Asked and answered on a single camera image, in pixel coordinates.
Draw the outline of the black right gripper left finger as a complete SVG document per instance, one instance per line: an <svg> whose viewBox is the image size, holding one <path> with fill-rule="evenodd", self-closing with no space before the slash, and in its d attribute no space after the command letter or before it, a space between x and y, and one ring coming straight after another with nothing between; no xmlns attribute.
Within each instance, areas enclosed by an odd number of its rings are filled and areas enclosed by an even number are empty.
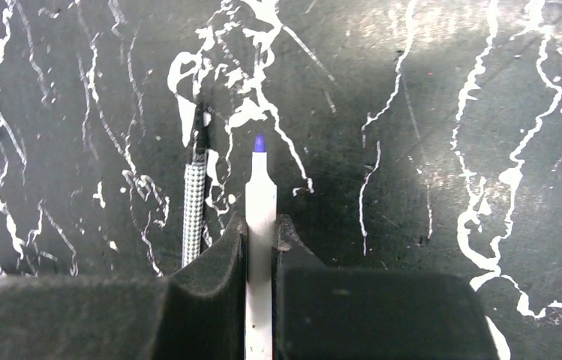
<svg viewBox="0 0 562 360"><path fill-rule="evenodd" d="M0 359L243 359L248 230L167 277L2 277Z"/></svg>

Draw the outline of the checkered black white pen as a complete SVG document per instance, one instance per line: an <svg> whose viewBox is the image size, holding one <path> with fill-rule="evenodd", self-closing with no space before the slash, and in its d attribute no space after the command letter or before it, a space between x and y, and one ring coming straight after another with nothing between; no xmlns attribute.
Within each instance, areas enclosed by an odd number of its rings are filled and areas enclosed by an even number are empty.
<svg viewBox="0 0 562 360"><path fill-rule="evenodd" d="M189 162L186 163L184 175L182 268L192 263L201 254L206 154L209 146L208 132L204 122L205 114L204 102L197 103L189 143Z"/></svg>

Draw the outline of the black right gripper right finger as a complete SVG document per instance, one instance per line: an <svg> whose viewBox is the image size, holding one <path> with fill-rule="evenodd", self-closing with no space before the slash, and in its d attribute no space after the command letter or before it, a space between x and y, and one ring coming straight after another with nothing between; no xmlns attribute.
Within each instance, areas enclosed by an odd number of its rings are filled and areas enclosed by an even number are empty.
<svg viewBox="0 0 562 360"><path fill-rule="evenodd" d="M275 224L275 359L496 359L478 295L429 271L335 268Z"/></svg>

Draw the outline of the purple white marker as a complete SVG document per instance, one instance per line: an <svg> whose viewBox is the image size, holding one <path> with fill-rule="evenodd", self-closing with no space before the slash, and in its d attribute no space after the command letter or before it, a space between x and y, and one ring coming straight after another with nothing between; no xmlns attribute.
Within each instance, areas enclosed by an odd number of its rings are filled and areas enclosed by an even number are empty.
<svg viewBox="0 0 562 360"><path fill-rule="evenodd" d="M272 247L277 214L277 185L268 173L266 140L254 141L251 177L245 185L245 219L248 225L245 359L271 359L272 350Z"/></svg>

